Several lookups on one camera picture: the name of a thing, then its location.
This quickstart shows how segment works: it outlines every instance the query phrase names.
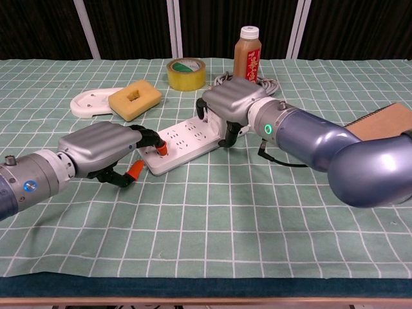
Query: tape roll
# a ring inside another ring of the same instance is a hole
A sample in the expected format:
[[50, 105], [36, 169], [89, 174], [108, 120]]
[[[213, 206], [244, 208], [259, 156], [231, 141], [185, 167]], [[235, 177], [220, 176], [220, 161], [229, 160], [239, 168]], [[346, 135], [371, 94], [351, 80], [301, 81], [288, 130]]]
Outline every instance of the tape roll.
[[167, 64], [169, 85], [178, 91], [194, 91], [206, 81], [206, 65], [195, 58], [179, 58]]

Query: sponge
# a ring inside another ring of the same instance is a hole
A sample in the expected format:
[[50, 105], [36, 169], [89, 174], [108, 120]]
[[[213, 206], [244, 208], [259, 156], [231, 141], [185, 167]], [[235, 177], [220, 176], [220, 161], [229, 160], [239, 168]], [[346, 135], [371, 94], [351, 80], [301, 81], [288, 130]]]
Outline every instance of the sponge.
[[132, 121], [160, 102], [162, 94], [146, 80], [138, 80], [108, 97], [110, 108]]

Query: notebook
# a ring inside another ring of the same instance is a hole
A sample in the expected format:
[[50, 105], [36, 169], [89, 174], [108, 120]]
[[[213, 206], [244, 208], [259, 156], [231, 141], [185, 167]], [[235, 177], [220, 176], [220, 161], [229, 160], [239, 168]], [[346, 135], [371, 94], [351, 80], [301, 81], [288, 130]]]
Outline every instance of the notebook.
[[412, 110], [401, 103], [392, 103], [345, 126], [361, 140], [398, 136], [412, 129]]

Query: power strip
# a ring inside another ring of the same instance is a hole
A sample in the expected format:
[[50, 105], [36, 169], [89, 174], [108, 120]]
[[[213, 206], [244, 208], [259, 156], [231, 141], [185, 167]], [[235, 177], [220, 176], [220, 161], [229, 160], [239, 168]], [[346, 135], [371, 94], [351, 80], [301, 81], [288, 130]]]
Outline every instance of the power strip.
[[[239, 136], [247, 131], [248, 127], [244, 127]], [[137, 150], [149, 170], [159, 176], [218, 148], [218, 142], [225, 133], [226, 123], [208, 111], [203, 120], [190, 118], [158, 132], [167, 143], [167, 155], [160, 156], [155, 147]]]

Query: spiral binding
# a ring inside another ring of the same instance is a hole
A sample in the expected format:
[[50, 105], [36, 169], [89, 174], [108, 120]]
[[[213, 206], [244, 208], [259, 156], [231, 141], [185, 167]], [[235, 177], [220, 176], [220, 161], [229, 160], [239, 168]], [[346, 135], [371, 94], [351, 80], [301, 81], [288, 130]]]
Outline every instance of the spiral binding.
[[349, 123], [349, 124], [346, 124], [345, 127], [352, 126], [352, 125], [360, 122], [361, 120], [364, 120], [364, 119], [366, 119], [366, 118], [368, 118], [368, 117], [370, 117], [370, 116], [372, 116], [372, 115], [374, 115], [374, 114], [376, 114], [376, 113], [379, 113], [380, 111], [383, 111], [384, 109], [386, 109], [386, 108], [388, 108], [388, 107], [390, 107], [390, 106], [392, 106], [392, 105], [394, 105], [394, 104], [396, 104], [396, 103], [392, 103], [392, 104], [390, 104], [390, 105], [388, 105], [388, 106], [384, 106], [383, 108], [377, 109], [376, 111], [373, 111], [373, 112], [371, 112], [371, 113], [369, 113], [369, 114], [367, 114], [367, 115], [364, 115], [364, 116], [358, 118], [357, 120], [354, 120], [354, 121], [352, 121], [352, 122]]

